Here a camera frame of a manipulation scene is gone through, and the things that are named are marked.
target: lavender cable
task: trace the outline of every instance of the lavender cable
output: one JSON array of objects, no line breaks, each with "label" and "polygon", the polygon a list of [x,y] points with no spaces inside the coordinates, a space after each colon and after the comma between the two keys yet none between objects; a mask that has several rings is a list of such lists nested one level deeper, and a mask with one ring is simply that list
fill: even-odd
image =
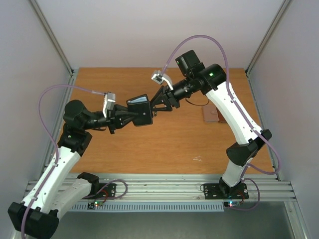
[{"label": "lavender cable", "polygon": [[234,210],[237,210],[237,211],[251,211],[251,210],[254,210],[258,206],[258,204],[260,202],[260,190],[259,190],[259,187],[258,187],[257,183],[254,180],[252,180],[251,178],[245,178],[244,180],[241,179],[240,181],[243,183],[246,180],[251,181],[255,185],[255,187],[257,189],[258,199],[257,199],[256,204],[254,206],[252,206],[251,208],[233,208],[233,207],[229,207],[230,209],[234,209]]},{"label": "lavender cable", "polygon": [[92,197],[94,197],[95,195],[98,195],[103,189],[105,189],[105,188],[106,188],[107,186],[109,186],[111,183],[115,183],[115,182],[121,182],[121,183],[123,183],[124,186],[125,186],[125,191],[124,191],[123,194],[121,194],[121,195],[119,195],[119,196],[117,196],[117,197],[113,197],[113,198],[108,197],[107,199],[112,199],[112,200],[114,200],[114,199],[120,199],[120,198],[122,198],[122,197],[123,197],[125,194],[127,194],[127,192],[128,192],[128,185],[127,185],[127,183],[126,183],[124,180],[122,180],[122,179],[115,179],[115,180],[112,180],[112,181],[108,182],[107,184],[105,184],[96,194],[86,196],[86,197],[84,197],[83,199],[92,198]]},{"label": "lavender cable", "polygon": [[[54,150],[55,150],[55,160],[54,160],[54,164],[57,164],[58,161],[59,161],[59,150],[58,150],[58,145],[56,144],[55,140],[53,139],[52,135],[50,134],[49,130],[47,129],[47,127],[45,126],[45,123],[42,119],[42,115],[41,115],[41,112],[40,112],[40,105],[41,105],[41,101],[42,101],[42,98],[43,96],[50,90],[52,89],[55,89],[55,88],[61,88],[61,87],[66,87],[66,88],[75,88],[75,89],[79,89],[79,90],[82,90],[82,91],[86,91],[86,92],[89,92],[89,93],[92,93],[92,94],[97,94],[97,95],[104,95],[105,93],[104,92],[99,92],[99,91],[92,91],[92,90],[88,90],[88,89],[85,89],[85,88],[82,88],[82,87],[79,87],[79,86],[71,86],[71,85],[54,85],[54,86],[51,86],[51,87],[48,87],[46,88],[40,95],[39,97],[39,100],[38,100],[38,115],[39,115],[39,118],[40,118],[40,121],[41,121],[41,124],[45,130],[45,132],[47,133],[47,135],[49,136],[50,138],[50,141],[53,143],[53,146],[54,146]],[[24,235],[24,229],[25,229],[25,222],[26,222],[26,217],[30,211],[30,208],[32,207],[36,197],[39,195],[41,189],[43,188],[44,184],[46,183],[46,181],[48,180],[48,178],[50,177],[50,175],[52,174],[53,170],[55,169],[55,166],[52,165],[52,167],[50,168],[50,171],[47,173],[47,175],[45,176],[44,180],[42,181],[42,183],[40,184],[39,188],[35,191],[34,193],[34,196],[33,198],[31,199],[29,205],[26,207],[26,210],[23,214],[23,218],[22,218],[22,222],[21,222],[21,237],[22,239],[25,239],[25,235]]]},{"label": "lavender cable", "polygon": [[162,68],[162,71],[161,71],[161,75],[163,76],[169,63],[171,62],[173,56],[175,55],[175,53],[179,50],[179,48],[181,46],[183,46],[186,42],[188,42],[189,40],[192,40],[192,39],[195,39],[195,38],[206,38],[206,39],[209,39],[213,42],[216,43],[216,45],[219,47],[221,53],[223,54],[223,57],[224,57],[224,61],[225,61],[225,67],[226,67],[226,89],[227,89],[227,92],[228,92],[228,95],[230,96],[231,100],[233,101],[233,103],[235,104],[235,106],[237,107],[237,109],[239,110],[240,114],[242,115],[242,117],[245,119],[246,123],[249,125],[249,127],[251,128],[251,130],[259,137],[262,139],[262,141],[264,141],[268,147],[274,152],[276,158],[277,158],[277,161],[278,161],[278,167],[277,169],[274,171],[274,172],[267,172],[267,171],[264,171],[258,167],[256,167],[255,165],[253,164],[250,164],[250,163],[247,163],[247,166],[249,167],[252,167],[254,169],[256,169],[257,171],[261,172],[261,173],[264,173],[264,174],[268,174],[268,175],[274,175],[274,174],[277,174],[280,170],[281,170],[281,158],[279,156],[279,153],[276,151],[276,149],[268,142],[268,140],[266,140],[258,131],[256,131],[255,127],[251,124],[251,122],[248,120],[248,118],[246,117],[245,113],[243,112],[243,110],[241,109],[241,107],[239,106],[239,104],[236,102],[236,99],[234,98],[233,94],[231,93],[230,91],[230,80],[229,80],[229,65],[228,65],[228,60],[227,60],[227,56],[226,56],[226,53],[223,49],[223,47],[220,45],[220,43],[210,37],[210,36],[206,36],[206,35],[194,35],[194,36],[191,36],[189,38],[186,38],[184,41],[182,41],[176,48],[175,50],[171,53],[171,55],[169,56],[166,64],[164,65],[164,67]]}]

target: black mounting plate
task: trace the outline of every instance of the black mounting plate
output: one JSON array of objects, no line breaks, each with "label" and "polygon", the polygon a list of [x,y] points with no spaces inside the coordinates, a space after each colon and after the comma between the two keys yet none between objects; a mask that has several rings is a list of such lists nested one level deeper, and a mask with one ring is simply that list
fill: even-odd
[{"label": "black mounting plate", "polygon": [[225,197],[222,194],[219,189],[219,183],[205,183],[200,186],[200,189],[204,192],[205,199],[242,199],[242,196],[238,194],[238,191],[244,195],[245,199],[249,199],[247,185],[245,183],[239,184],[236,190],[229,197]]},{"label": "black mounting plate", "polygon": [[[99,183],[99,190],[100,190],[105,184],[106,184],[106,183]],[[115,197],[115,193],[116,193],[116,184],[115,184],[115,183],[111,183],[110,185],[106,186],[103,190],[108,193],[108,198],[113,198],[113,197]],[[89,198],[89,200],[90,200],[90,199],[97,199],[97,198],[104,198],[104,197],[105,197],[105,193],[100,192],[100,193],[98,193],[97,195],[95,195],[94,197]]]}]

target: white backdrop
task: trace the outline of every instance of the white backdrop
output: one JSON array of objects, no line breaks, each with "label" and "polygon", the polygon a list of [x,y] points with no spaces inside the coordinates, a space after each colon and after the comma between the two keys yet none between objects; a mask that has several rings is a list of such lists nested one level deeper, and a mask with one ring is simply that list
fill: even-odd
[{"label": "white backdrop", "polygon": [[318,9],[318,0],[294,0],[250,74],[312,239],[319,238]]},{"label": "white backdrop", "polygon": [[[37,101],[54,84],[68,82],[69,74],[26,0],[0,1],[0,238],[13,225],[7,210],[23,199],[30,180],[41,172],[48,136],[40,125]],[[42,115],[54,125],[62,90],[43,98]]]},{"label": "white backdrop", "polygon": [[[174,48],[194,34],[216,38],[230,66],[245,68],[281,2],[38,0],[73,68],[162,67]],[[224,65],[219,49],[207,39],[194,40],[179,53],[189,49],[206,65]]]}]

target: orange wooden surface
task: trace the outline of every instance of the orange wooden surface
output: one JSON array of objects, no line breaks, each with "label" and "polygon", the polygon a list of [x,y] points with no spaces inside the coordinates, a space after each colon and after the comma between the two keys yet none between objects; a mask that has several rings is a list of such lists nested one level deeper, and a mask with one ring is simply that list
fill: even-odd
[{"label": "orange wooden surface", "polygon": [[[146,93],[151,99],[160,85],[150,79],[153,68],[80,68],[75,85],[116,93],[116,103]],[[183,79],[177,68],[166,72],[174,83]],[[251,117],[259,122],[249,83],[243,69],[231,69],[233,88]],[[100,111],[103,97],[74,90],[71,99],[81,100],[88,110]],[[189,99],[204,104],[207,97],[197,92]],[[153,124],[135,127],[132,123],[115,134],[90,131],[93,138],[72,172],[92,173],[205,173],[222,174],[227,166],[226,148],[235,142],[227,124],[205,123],[202,108],[180,102],[172,112],[159,112]],[[253,163],[271,171],[264,147]],[[258,173],[249,169],[248,173]]]}]

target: silver bracket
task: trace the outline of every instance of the silver bracket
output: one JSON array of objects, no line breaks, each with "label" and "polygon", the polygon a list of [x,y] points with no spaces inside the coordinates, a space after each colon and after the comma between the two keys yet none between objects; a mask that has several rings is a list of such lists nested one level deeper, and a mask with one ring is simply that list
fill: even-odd
[{"label": "silver bracket", "polygon": [[103,115],[106,118],[107,111],[111,111],[115,105],[115,94],[112,92],[108,92],[104,95],[103,102]]},{"label": "silver bracket", "polygon": [[173,90],[173,83],[171,81],[171,78],[167,74],[161,75],[160,70],[155,70],[152,74],[151,79],[160,85],[163,84],[164,81],[166,81],[169,88]]}]

